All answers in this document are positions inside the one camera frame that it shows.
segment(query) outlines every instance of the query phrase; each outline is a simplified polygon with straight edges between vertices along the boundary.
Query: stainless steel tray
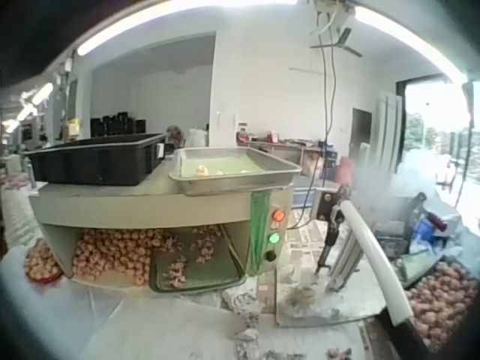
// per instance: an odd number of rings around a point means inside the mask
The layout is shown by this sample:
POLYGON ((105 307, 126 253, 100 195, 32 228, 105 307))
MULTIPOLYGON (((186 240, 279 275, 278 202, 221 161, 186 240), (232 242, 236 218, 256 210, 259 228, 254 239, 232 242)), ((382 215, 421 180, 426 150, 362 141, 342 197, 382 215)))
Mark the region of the stainless steel tray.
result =
POLYGON ((231 191, 248 191, 289 185, 302 168, 294 163, 266 154, 255 148, 183 148, 173 155, 174 170, 169 177, 176 180, 186 195, 221 194, 231 191), (240 158, 247 156, 258 168, 249 173, 229 175, 185 176, 185 164, 189 160, 240 158))

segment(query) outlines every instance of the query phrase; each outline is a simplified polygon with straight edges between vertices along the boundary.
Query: white tube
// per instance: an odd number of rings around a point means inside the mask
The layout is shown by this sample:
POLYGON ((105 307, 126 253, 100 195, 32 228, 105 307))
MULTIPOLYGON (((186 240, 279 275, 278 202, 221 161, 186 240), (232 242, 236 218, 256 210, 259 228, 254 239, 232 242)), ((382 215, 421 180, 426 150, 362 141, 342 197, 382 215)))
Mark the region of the white tube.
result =
POLYGON ((373 269, 387 303, 391 323, 397 326, 413 317, 412 308, 397 275, 362 216, 351 201, 343 201, 340 204, 340 209, 373 269))

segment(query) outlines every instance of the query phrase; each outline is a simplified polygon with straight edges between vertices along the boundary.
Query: fluorescent light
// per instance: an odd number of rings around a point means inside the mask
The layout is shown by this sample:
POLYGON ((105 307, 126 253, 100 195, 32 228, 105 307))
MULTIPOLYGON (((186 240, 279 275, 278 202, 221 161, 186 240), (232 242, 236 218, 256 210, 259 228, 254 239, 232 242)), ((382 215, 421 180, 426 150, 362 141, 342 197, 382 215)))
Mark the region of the fluorescent light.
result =
POLYGON ((5 126, 5 131, 7 132, 7 134, 13 133, 14 130, 18 127, 19 123, 19 121, 13 119, 5 120, 2 122, 2 124, 5 126))
POLYGON ((385 32, 409 47, 418 51, 427 60, 437 66, 455 84, 467 82, 467 76, 462 73, 453 63, 448 60, 440 51, 431 46, 428 42, 413 34, 410 30, 396 23, 389 18, 369 10, 366 7, 355 8, 355 18, 362 23, 368 24, 385 32))
POLYGON ((285 4, 294 5, 298 0, 170 0, 148 7, 108 26, 98 34, 90 37, 85 43, 78 47, 78 54, 84 56, 90 53, 95 47, 103 44, 111 38, 126 32, 135 26, 147 23, 150 20, 164 17, 169 14, 178 13, 195 8, 208 6, 239 7, 249 5, 285 4))
POLYGON ((31 99, 31 102, 34 104, 34 105, 38 105, 39 103, 41 103, 43 100, 45 100, 46 98, 48 98, 48 96, 50 95, 50 93, 52 92, 53 90, 53 84, 51 82, 48 82, 47 84, 45 84, 43 86, 43 88, 41 88, 37 94, 35 94, 35 96, 33 97, 33 99, 31 99))
POLYGON ((35 114, 36 112, 37 109, 35 108, 35 106, 29 103, 28 105, 25 105, 23 107, 22 111, 20 111, 20 114, 18 114, 18 116, 16 117, 16 120, 22 122, 23 120, 27 119, 28 115, 30 115, 31 113, 35 114))

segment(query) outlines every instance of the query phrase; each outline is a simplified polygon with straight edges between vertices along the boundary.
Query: black plastic crate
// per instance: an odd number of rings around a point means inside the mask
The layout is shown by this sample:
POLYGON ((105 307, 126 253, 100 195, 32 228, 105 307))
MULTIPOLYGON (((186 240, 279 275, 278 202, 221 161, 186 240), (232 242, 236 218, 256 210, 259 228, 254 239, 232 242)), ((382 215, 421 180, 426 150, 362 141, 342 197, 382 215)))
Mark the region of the black plastic crate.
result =
MULTIPOLYGON (((439 262, 446 263, 459 263, 456 259, 449 256, 442 256, 441 259, 438 259, 428 271, 425 272, 419 279, 411 283, 405 288, 405 290, 410 290, 414 288, 423 278, 428 275, 433 274, 435 267, 439 262)), ((385 332, 390 337, 391 343, 394 345, 397 350, 398 355, 401 359, 405 360, 428 360, 431 359, 433 353, 425 346, 422 337, 417 331, 416 327, 412 324, 410 320, 394 326, 390 320, 389 309, 385 307, 382 312, 376 317, 382 327, 385 329, 385 332)))
POLYGON ((35 180, 76 185, 138 185, 165 158, 164 134, 84 139, 27 153, 35 180))

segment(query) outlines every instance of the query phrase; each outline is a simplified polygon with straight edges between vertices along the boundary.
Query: person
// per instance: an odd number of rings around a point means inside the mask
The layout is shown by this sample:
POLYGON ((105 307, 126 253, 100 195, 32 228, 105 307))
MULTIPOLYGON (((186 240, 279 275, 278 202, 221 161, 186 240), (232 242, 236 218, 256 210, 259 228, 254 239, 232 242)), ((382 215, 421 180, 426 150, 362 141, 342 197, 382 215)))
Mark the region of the person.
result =
POLYGON ((47 135, 45 135, 44 133, 42 133, 40 135, 40 144, 42 146, 42 149, 45 149, 45 148, 49 148, 50 146, 52 146, 49 142, 48 142, 48 137, 47 135))

